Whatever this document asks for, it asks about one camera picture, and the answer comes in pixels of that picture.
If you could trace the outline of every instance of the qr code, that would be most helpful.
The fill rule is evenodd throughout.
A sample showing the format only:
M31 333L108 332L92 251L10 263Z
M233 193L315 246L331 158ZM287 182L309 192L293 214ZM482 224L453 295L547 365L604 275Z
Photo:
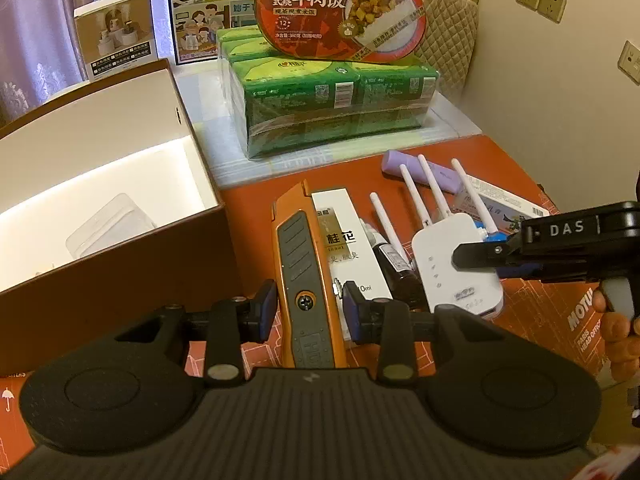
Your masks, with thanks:
M327 101L329 99L329 85L316 85L316 100Z

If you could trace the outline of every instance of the purple curtain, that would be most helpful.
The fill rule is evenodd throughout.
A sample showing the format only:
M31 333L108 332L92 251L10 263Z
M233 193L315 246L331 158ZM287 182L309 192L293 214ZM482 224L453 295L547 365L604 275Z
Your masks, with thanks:
M0 108L12 120L85 78L73 21L93 0L0 0ZM160 57L173 57L166 0L151 0Z

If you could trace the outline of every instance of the bottle label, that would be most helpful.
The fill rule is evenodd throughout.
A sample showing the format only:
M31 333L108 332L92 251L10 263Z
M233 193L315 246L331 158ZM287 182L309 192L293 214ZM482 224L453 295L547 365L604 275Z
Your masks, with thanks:
M389 263L394 266L397 272L403 272L404 270L411 270L409 264L404 260L402 256L396 251L391 244L380 245L380 250L389 260Z

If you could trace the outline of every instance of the open cardboard box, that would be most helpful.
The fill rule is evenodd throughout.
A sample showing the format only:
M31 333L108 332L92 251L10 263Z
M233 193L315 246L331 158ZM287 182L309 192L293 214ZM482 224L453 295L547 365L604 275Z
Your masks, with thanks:
M166 60L1 129L0 182L0 376L165 304L206 310L241 293L224 204ZM113 208L123 200L128 227ZM88 254L131 228L141 234Z

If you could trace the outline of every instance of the purple tube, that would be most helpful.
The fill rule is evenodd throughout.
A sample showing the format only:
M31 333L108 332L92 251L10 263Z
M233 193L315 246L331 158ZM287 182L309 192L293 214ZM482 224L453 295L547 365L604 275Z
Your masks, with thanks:
M418 157L409 155L408 153L397 152L396 150L388 150L382 157L382 171L383 173L398 176L402 178L400 173L400 164L404 164L409 170L414 182L424 184L428 186L427 176L424 174ZM454 170L449 168L443 168L433 162L428 162L433 176L436 178L436 182L443 191L448 191L453 194L457 194L462 190L462 181Z

